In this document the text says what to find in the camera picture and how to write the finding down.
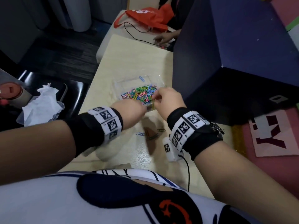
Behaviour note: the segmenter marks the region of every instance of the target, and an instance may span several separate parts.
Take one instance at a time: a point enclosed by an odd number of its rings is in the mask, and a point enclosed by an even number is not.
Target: hand
[[[163,45],[169,42],[171,39],[174,38],[173,33],[162,33],[154,38],[158,42],[159,45]]]
[[[124,99],[111,105],[123,119],[123,130],[133,127],[145,115],[147,108],[140,101]]]
[[[186,107],[182,95],[169,87],[156,90],[152,99],[155,100],[154,106],[165,121],[175,109]]]

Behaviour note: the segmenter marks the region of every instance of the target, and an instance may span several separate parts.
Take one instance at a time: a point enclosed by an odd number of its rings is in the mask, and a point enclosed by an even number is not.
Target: crumpled white tissue
[[[37,90],[37,92],[40,92],[39,97],[22,108],[24,112],[24,127],[46,123],[55,114],[61,112],[62,107],[56,101],[58,89],[50,86],[51,83],[48,83],[48,85],[43,85],[42,88],[39,88]]]

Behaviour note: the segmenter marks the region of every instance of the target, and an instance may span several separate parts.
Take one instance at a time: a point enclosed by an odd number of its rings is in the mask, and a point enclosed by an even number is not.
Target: clear plastic container
[[[114,92],[119,100],[122,100],[122,94],[142,86],[164,87],[164,82],[160,75],[138,75],[132,78],[123,78],[114,81]],[[152,103],[146,104],[148,110],[152,109]]]
[[[31,98],[31,100],[30,100],[28,103],[30,103],[31,101],[34,101],[36,98],[38,98],[38,96],[33,96],[33,97]],[[57,104],[59,104],[60,107],[62,107],[62,110],[64,109],[64,107],[65,107],[65,106],[64,106],[64,103],[62,103],[62,102],[60,102],[60,101],[57,101]],[[56,119],[58,118],[59,114],[60,114],[60,112],[57,113],[57,114],[55,114],[55,115],[53,116],[53,118],[50,119],[48,122],[51,122],[51,121],[56,120]],[[17,117],[16,122],[17,122],[18,124],[24,125],[24,112],[23,112],[23,111],[22,111],[22,112],[19,114],[19,116]]]

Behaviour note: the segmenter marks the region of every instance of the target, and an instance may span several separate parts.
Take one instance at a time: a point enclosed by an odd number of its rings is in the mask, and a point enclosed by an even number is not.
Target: light wood tabletop
[[[166,86],[172,86],[173,53],[138,41],[113,35],[97,69],[95,77],[86,95],[80,113],[98,106],[109,106],[117,101],[113,89],[115,79],[138,75],[161,76]],[[144,127],[163,128],[156,140],[146,141],[136,132],[144,132]],[[224,141],[232,146],[231,128],[225,129]],[[187,188],[188,171],[185,161],[168,162],[162,139],[170,134],[170,129],[156,110],[147,112],[134,127],[125,130],[121,136],[108,145],[98,148],[87,157],[82,154],[75,158],[61,171],[84,170],[94,171],[109,169],[116,165],[130,163],[132,168],[155,171],[169,178],[176,184]],[[185,153],[190,167],[190,192],[213,198],[204,179]]]

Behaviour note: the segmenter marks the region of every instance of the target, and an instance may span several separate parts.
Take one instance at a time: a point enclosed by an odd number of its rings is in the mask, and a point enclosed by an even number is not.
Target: black cord
[[[182,155],[178,155],[178,156],[182,157],[185,160],[185,162],[187,164],[187,167],[188,167],[188,192],[189,192],[189,189],[190,189],[190,170],[189,170],[189,165],[188,165],[187,160]]]
[[[133,24],[131,24],[131,23],[129,23],[129,22],[124,22],[124,23],[123,23],[123,26],[125,27],[125,30],[126,30],[128,33],[129,33],[129,31],[128,31],[127,28],[126,28],[125,23],[128,23],[128,24],[132,25],[133,28],[135,28],[136,30],[138,30]],[[138,30],[138,31],[139,31],[140,33],[146,33],[146,32],[149,32],[150,29],[149,29],[148,31],[140,31],[140,30]],[[129,35],[131,35],[131,37],[132,37],[133,39],[137,40],[137,41],[144,41],[144,40],[140,40],[140,39],[137,39],[137,38],[133,37],[132,34],[130,34],[130,33],[129,33]],[[153,44],[153,43],[150,43],[150,42],[148,42],[148,41],[144,41],[144,42],[146,42],[146,43],[148,43],[148,44],[151,44],[151,45],[158,46],[158,45]]]

